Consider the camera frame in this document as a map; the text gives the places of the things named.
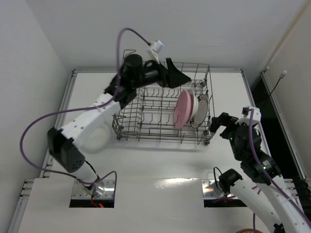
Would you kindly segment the white plate with green rim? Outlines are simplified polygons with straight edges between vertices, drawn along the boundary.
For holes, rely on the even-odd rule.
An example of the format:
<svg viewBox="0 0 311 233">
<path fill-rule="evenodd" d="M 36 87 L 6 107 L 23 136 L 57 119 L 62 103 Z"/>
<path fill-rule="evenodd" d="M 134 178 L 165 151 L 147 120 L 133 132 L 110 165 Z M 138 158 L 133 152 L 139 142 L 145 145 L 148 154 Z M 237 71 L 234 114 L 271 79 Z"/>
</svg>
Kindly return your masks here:
<svg viewBox="0 0 311 233">
<path fill-rule="evenodd" d="M 209 111 L 209 103 L 207 95 L 201 94 L 197 97 L 197 100 L 198 100 L 197 112 L 190 120 L 190 126 L 194 129 L 199 128 L 204 123 Z"/>
</svg>

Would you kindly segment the pink plate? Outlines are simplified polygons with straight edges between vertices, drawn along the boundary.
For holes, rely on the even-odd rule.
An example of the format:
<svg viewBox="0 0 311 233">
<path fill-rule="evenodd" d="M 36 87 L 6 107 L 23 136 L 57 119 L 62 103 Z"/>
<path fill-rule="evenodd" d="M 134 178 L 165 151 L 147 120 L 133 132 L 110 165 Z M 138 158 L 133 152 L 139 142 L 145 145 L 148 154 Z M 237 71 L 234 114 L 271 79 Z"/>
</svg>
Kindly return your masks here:
<svg viewBox="0 0 311 233">
<path fill-rule="evenodd" d="M 191 117 L 191 97 L 187 90 L 180 93 L 174 110 L 174 126 L 182 128 Z"/>
</svg>

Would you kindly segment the white deep plate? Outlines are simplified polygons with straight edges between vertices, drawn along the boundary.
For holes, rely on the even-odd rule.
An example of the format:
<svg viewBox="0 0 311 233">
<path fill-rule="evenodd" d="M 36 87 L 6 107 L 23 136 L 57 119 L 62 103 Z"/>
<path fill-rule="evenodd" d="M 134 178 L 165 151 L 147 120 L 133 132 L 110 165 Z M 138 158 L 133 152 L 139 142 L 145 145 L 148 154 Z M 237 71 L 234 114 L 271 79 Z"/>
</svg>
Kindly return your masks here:
<svg viewBox="0 0 311 233">
<path fill-rule="evenodd" d="M 198 99 L 195 95 L 195 92 L 192 89 L 188 89 L 187 92 L 190 95 L 190 100 L 191 100 L 191 116 L 189 117 L 188 121 L 190 121 L 196 114 L 198 111 Z"/>
</svg>

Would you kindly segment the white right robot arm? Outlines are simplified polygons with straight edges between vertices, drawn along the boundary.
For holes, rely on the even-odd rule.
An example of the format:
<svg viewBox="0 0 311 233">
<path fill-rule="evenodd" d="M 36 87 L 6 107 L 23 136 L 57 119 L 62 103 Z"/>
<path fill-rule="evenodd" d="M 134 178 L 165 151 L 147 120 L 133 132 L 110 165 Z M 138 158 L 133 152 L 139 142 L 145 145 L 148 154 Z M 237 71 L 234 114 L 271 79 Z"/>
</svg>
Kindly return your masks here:
<svg viewBox="0 0 311 233">
<path fill-rule="evenodd" d="M 210 131 L 221 126 L 221 138 L 230 143 L 234 158 L 243 172 L 266 196 L 263 199 L 234 169 L 222 173 L 216 185 L 225 194 L 238 197 L 272 233 L 309 233 L 311 222 L 293 200 L 280 168 L 271 156 L 261 150 L 261 135 L 255 129 L 261 114 L 257 108 L 244 108 L 243 118 L 221 113 L 211 120 Z"/>
</svg>

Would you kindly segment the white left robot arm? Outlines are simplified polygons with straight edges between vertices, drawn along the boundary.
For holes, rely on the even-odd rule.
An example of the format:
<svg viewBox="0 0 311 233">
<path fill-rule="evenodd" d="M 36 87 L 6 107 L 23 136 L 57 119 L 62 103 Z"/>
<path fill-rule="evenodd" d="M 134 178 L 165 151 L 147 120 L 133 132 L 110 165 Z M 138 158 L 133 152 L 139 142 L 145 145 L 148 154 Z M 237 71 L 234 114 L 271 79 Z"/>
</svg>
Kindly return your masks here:
<svg viewBox="0 0 311 233">
<path fill-rule="evenodd" d="M 178 70 L 171 58 L 167 58 L 164 66 L 154 60 L 143 62 L 138 54 L 126 56 L 117 75 L 90 107 L 60 129 L 49 129 L 50 155 L 86 189 L 93 189 L 100 178 L 81 152 L 86 137 L 126 107 L 137 96 L 137 89 L 154 83 L 173 89 L 190 81 L 191 78 Z"/>
</svg>

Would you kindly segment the brown rimmed bowl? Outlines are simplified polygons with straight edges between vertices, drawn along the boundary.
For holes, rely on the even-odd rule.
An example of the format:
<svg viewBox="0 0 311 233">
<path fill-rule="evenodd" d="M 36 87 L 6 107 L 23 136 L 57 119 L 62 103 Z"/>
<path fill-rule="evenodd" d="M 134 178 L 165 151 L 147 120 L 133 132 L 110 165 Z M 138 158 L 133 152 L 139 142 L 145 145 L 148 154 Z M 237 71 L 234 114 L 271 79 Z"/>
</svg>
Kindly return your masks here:
<svg viewBox="0 0 311 233">
<path fill-rule="evenodd" d="M 245 229 L 238 230 L 236 233 L 263 233 L 263 232 L 259 230 L 254 230 L 251 228 L 245 228 Z"/>
</svg>

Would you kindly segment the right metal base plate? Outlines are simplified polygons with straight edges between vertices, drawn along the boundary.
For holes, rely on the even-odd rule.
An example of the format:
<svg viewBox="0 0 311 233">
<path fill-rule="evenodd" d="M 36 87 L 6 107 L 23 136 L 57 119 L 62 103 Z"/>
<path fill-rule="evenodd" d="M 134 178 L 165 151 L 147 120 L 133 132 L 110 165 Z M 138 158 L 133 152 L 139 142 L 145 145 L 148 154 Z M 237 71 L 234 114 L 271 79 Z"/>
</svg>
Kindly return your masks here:
<svg viewBox="0 0 311 233">
<path fill-rule="evenodd" d="M 240 178 L 234 178 L 233 181 L 227 178 L 201 181 L 204 200 L 238 200 L 239 197 L 251 197 L 250 193 L 253 190 L 245 180 Z"/>
</svg>

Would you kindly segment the metal base plate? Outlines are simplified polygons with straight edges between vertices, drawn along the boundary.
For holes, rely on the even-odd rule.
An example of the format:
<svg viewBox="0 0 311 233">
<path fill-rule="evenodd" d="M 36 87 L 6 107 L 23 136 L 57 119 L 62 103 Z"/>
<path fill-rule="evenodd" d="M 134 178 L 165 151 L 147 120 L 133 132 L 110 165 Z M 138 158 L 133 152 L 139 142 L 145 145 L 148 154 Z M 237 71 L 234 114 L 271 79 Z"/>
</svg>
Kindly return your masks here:
<svg viewBox="0 0 311 233">
<path fill-rule="evenodd" d="M 114 196 L 115 180 L 102 180 L 91 188 L 84 187 L 78 181 L 73 183 L 71 192 L 72 200 L 112 200 Z"/>
<path fill-rule="evenodd" d="M 251 197 L 250 193 L 253 190 L 245 180 L 240 178 L 234 178 L 233 181 L 227 178 L 201 181 L 204 200 L 238 200 L 239 197 Z"/>
</svg>

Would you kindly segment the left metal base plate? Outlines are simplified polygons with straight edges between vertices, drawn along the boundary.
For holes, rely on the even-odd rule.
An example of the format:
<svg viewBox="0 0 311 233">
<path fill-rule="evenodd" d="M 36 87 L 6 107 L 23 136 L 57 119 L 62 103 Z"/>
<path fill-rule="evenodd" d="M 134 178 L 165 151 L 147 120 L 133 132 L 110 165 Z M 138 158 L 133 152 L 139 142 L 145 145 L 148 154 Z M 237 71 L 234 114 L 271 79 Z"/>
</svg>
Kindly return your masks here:
<svg viewBox="0 0 311 233">
<path fill-rule="evenodd" d="M 84 187 L 78 181 L 73 183 L 71 192 L 72 200 L 112 200 L 114 196 L 115 180 L 102 180 L 91 188 Z"/>
</svg>

